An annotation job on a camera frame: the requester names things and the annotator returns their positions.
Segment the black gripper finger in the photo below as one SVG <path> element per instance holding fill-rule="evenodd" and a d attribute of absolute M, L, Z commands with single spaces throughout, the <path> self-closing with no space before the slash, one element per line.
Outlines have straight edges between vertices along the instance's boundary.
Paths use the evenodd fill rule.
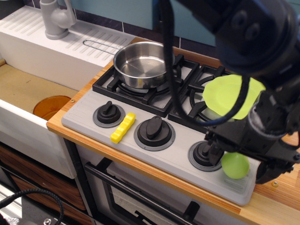
<path fill-rule="evenodd" d="M 293 164 L 286 161 L 261 162 L 256 172 L 256 184 L 265 184 L 286 172 L 293 170 Z"/>
<path fill-rule="evenodd" d="M 212 143 L 209 149 L 209 162 L 217 165 L 223 157 L 225 151 L 217 144 Z"/>

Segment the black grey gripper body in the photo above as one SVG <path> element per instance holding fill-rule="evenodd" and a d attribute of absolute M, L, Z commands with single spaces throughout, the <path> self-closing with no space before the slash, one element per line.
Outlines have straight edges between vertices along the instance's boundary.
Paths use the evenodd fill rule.
<path fill-rule="evenodd" d="M 285 144 L 281 137 L 268 137 L 255 131 L 247 121 L 205 122 L 208 145 L 219 145 L 224 151 L 238 152 L 261 162 L 286 161 L 293 165 L 300 163 L 297 148 Z"/>

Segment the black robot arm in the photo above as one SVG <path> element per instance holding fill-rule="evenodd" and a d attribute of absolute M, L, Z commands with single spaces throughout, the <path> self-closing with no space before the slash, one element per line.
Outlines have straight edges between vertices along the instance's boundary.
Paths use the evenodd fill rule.
<path fill-rule="evenodd" d="M 264 184 L 299 163 L 282 137 L 300 129 L 300 19 L 285 0 L 183 0 L 181 4 L 215 35 L 229 70 L 265 86 L 245 119 L 208 126 L 213 163 L 221 151 L 259 160 Z"/>

